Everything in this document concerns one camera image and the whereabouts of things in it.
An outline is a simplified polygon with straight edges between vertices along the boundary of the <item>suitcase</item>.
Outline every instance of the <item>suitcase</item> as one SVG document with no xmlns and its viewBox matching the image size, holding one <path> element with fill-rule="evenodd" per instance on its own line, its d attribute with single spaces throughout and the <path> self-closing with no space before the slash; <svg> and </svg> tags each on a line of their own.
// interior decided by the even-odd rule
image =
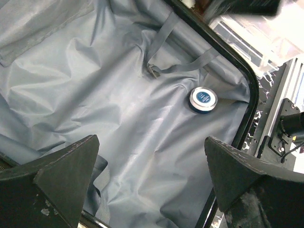
<svg viewBox="0 0 304 228">
<path fill-rule="evenodd" d="M 179 0 L 6 0 L 0 19 L 0 227 L 210 224 L 205 138 L 240 149 L 258 103 L 231 47 Z"/>
</svg>

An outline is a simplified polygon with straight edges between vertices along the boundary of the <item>cable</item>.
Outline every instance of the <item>cable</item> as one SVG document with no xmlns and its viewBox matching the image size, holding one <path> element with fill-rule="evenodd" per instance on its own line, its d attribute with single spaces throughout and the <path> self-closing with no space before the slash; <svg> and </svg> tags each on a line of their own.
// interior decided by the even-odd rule
<svg viewBox="0 0 304 228">
<path fill-rule="evenodd" d="M 289 151 L 288 153 L 284 154 L 282 159 L 281 159 L 281 163 L 284 163 L 286 156 L 290 155 L 292 152 L 296 151 L 297 149 L 299 149 L 300 147 L 304 146 L 304 142 L 302 142 L 300 145 L 294 147 L 291 151 Z"/>
</svg>

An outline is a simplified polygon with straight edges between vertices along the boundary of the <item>small round container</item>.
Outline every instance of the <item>small round container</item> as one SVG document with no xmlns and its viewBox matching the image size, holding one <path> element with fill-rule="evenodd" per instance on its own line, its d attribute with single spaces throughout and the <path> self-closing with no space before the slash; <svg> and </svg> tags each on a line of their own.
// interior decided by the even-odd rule
<svg viewBox="0 0 304 228">
<path fill-rule="evenodd" d="M 211 89 L 197 87 L 190 94 L 191 108 L 201 114 L 211 112 L 218 103 L 218 96 Z"/>
</svg>

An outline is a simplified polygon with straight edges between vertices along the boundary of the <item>gray strap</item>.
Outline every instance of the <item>gray strap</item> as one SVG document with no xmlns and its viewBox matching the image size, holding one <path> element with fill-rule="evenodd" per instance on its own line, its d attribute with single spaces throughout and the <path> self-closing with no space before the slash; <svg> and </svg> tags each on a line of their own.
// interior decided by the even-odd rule
<svg viewBox="0 0 304 228">
<path fill-rule="evenodd" d="M 97 188 L 100 192 L 100 205 L 99 208 L 95 214 L 96 218 L 103 221 L 105 224 L 109 224 L 110 221 L 110 210 L 109 207 L 105 201 L 105 199 L 102 196 L 102 190 L 106 187 L 106 185 L 110 181 L 110 170 L 109 166 L 105 167 L 105 169 L 102 171 L 102 173 L 95 179 L 94 186 Z"/>
<path fill-rule="evenodd" d="M 172 12 L 169 17 L 166 19 L 165 23 L 162 25 L 161 29 L 157 33 L 154 41 L 151 43 L 148 53 L 146 56 L 147 63 L 151 60 L 151 58 L 158 52 L 161 46 L 164 44 L 170 33 L 173 31 L 177 22 L 179 22 L 179 17 Z"/>
<path fill-rule="evenodd" d="M 154 77 L 159 77 L 160 73 L 162 74 L 170 74 L 173 72 L 188 72 L 192 70 L 197 70 L 200 68 L 203 68 L 206 64 L 208 64 L 210 61 L 212 61 L 214 58 L 216 58 L 219 53 L 214 49 L 210 48 L 207 50 L 204 54 L 202 54 L 200 57 L 198 57 L 196 60 L 194 60 L 192 63 L 181 65 L 173 65 L 167 69 L 159 69 L 155 65 L 150 64 L 151 58 L 157 53 L 157 51 L 161 48 L 161 46 L 164 44 L 170 33 L 173 31 L 175 25 L 180 19 L 176 16 L 174 12 L 170 14 L 170 16 L 165 21 L 164 25 L 156 35 L 154 41 L 152 42 L 147 56 L 147 68 L 149 72 Z"/>
</svg>

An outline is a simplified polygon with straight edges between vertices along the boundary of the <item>label on lid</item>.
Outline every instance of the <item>label on lid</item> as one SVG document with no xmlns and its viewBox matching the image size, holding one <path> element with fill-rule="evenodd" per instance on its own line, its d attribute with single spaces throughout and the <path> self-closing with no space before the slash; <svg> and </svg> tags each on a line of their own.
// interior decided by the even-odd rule
<svg viewBox="0 0 304 228">
<path fill-rule="evenodd" d="M 206 92 L 199 92 L 196 97 L 202 103 L 208 103 L 211 101 L 211 96 Z"/>
</svg>

